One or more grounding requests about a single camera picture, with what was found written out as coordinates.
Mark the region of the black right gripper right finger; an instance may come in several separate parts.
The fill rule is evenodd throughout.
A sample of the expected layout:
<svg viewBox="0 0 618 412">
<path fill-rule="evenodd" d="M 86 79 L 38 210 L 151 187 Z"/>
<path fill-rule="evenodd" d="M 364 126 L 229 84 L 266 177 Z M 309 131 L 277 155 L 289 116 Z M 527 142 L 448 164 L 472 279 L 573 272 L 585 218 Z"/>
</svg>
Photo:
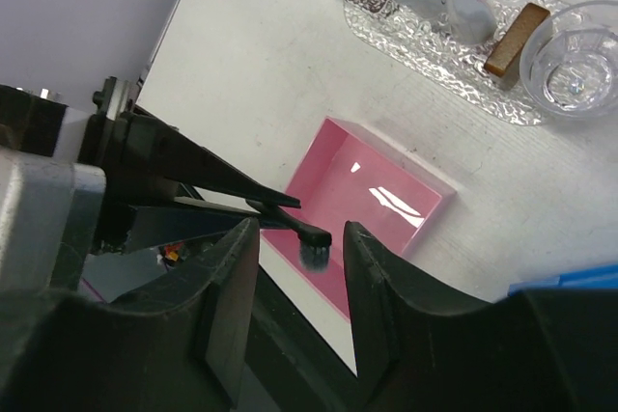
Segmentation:
<svg viewBox="0 0 618 412">
<path fill-rule="evenodd" d="M 617 293 L 534 288 L 488 303 L 344 230 L 357 379 L 368 411 L 613 411 Z"/>
</svg>

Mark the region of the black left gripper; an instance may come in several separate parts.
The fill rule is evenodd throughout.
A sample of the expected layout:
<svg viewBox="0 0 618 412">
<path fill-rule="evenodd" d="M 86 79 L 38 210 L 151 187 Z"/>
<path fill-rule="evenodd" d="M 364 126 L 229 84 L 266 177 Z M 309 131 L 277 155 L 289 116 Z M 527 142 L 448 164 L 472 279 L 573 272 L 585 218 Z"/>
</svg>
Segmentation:
<svg viewBox="0 0 618 412">
<path fill-rule="evenodd" d="M 276 206 L 299 208 L 300 200 L 266 187 L 172 126 L 135 106 L 139 86 L 114 76 L 92 102 L 78 160 L 101 168 L 105 192 L 93 253 L 130 253 L 195 238 L 226 234 L 247 218 L 261 229 L 286 226 L 255 211 L 194 201 L 209 191 Z M 129 163 L 124 159 L 129 135 Z"/>
</svg>

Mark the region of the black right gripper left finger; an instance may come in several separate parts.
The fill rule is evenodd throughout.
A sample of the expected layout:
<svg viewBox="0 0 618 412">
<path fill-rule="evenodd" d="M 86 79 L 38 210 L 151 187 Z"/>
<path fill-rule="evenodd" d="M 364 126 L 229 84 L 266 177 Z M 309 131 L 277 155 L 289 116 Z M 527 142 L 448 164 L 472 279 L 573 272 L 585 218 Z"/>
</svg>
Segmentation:
<svg viewBox="0 0 618 412">
<path fill-rule="evenodd" d="M 228 411 L 238 404 L 259 224 L 114 301 L 1 295 L 5 411 Z"/>
</svg>

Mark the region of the black toothbrush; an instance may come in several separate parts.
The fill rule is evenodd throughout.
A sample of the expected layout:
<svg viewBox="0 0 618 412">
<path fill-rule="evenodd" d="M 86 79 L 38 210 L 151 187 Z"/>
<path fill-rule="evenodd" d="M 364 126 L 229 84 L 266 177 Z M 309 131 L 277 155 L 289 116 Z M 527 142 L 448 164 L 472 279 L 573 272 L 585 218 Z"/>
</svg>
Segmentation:
<svg viewBox="0 0 618 412">
<path fill-rule="evenodd" d="M 332 235 L 319 227 L 294 218 L 280 206 L 246 200 L 246 203 L 261 214 L 274 219 L 295 232 L 299 240 L 299 261 L 311 272 L 325 272 L 330 259 Z"/>
</svg>

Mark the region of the red-capped toothpaste tube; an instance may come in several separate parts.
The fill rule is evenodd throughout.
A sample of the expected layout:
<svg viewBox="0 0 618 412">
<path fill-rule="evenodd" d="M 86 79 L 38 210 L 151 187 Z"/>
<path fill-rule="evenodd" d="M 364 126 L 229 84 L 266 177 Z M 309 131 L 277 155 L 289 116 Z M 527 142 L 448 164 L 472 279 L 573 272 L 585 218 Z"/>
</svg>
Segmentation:
<svg viewBox="0 0 618 412">
<path fill-rule="evenodd" d="M 489 41 L 497 28 L 487 0 L 445 0 L 453 36 L 461 43 L 476 45 Z"/>
</svg>

